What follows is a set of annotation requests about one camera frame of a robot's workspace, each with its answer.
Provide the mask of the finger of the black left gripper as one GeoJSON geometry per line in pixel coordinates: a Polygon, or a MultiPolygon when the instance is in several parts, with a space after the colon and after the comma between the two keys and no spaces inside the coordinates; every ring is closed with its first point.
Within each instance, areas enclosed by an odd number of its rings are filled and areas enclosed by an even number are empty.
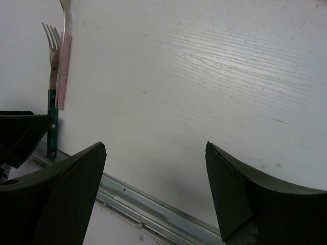
{"type": "Polygon", "coordinates": [[[51,115],[31,111],[1,111],[1,165],[19,168],[54,124],[51,115]]]}

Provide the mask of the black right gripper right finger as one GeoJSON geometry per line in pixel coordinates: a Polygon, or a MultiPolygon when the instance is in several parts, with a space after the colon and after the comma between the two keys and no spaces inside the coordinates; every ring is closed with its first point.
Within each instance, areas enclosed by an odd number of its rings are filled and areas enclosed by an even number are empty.
{"type": "Polygon", "coordinates": [[[208,142],[206,169],[226,244],[326,244],[326,192],[292,184],[208,142]]]}

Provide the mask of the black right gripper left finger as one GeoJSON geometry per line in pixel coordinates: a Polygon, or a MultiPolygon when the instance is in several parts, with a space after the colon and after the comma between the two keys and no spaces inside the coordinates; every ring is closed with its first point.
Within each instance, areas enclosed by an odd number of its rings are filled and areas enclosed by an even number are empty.
{"type": "Polygon", "coordinates": [[[98,142],[1,184],[1,244],[82,244],[106,160],[98,142]]]}

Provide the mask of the fork with pink handle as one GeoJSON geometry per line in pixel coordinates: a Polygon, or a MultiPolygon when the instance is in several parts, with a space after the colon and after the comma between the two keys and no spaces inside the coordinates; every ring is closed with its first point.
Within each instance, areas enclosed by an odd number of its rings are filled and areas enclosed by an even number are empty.
{"type": "Polygon", "coordinates": [[[64,15],[64,26],[61,34],[59,68],[56,85],[56,108],[58,110],[64,109],[66,86],[68,81],[69,60],[72,45],[72,15],[71,15],[71,1],[60,0],[64,15]]]}

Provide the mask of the fork with green handle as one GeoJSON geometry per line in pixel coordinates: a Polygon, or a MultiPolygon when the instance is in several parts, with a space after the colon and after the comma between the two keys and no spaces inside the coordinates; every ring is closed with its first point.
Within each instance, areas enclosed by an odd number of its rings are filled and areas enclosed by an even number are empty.
{"type": "Polygon", "coordinates": [[[60,58],[61,39],[55,27],[42,23],[48,44],[50,56],[50,79],[48,89],[48,115],[51,115],[55,122],[51,125],[47,133],[47,158],[54,161],[57,157],[57,137],[58,137],[58,109],[56,108],[56,87],[60,58]]]}

